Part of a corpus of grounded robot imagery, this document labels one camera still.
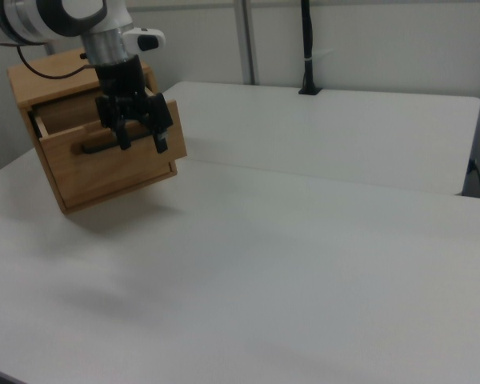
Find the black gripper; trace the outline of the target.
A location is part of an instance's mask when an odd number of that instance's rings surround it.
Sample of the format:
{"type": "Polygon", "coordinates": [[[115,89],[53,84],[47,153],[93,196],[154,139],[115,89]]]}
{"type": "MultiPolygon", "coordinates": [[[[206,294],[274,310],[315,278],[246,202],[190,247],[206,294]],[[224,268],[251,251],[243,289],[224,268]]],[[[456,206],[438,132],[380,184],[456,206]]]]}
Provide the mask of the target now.
{"type": "Polygon", "coordinates": [[[135,120],[151,130],[157,153],[166,152],[168,129],[173,119],[164,96],[147,93],[139,56],[97,66],[96,73],[102,88],[102,95],[96,99],[98,115],[103,126],[114,131],[121,150],[131,147],[126,121],[135,120]]]}

